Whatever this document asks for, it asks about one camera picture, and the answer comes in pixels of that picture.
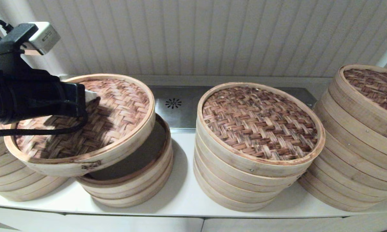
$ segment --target white shelf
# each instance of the white shelf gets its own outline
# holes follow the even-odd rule
[[[282,191],[271,204],[258,211],[229,210],[209,199],[195,180],[192,170],[194,137],[195,134],[172,133],[175,152],[172,174],[164,188],[141,205],[131,208],[105,207],[93,201],[71,178],[50,194],[32,201],[13,202],[0,196],[0,206],[67,213],[234,218],[338,217],[387,212],[387,200],[363,212],[338,210],[313,197],[298,183]]]

